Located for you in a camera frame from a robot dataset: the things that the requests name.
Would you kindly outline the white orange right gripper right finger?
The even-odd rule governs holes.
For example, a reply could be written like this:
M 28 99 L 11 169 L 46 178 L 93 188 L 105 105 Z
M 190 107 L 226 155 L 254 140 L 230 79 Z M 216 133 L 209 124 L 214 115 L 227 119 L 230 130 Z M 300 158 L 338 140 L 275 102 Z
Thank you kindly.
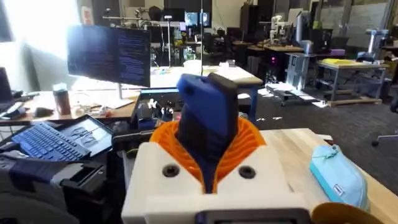
M 215 170 L 214 193 L 221 203 L 214 222 L 308 223 L 303 194 L 289 188 L 276 150 L 250 121 L 237 122 Z

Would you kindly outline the white orange right gripper left finger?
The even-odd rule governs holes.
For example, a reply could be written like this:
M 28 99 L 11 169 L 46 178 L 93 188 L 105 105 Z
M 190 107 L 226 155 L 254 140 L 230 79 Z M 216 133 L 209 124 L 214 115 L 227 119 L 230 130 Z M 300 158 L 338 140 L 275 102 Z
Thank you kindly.
M 124 223 L 193 223 L 206 208 L 203 176 L 177 130 L 177 121 L 166 122 L 139 146 L 121 212 Z

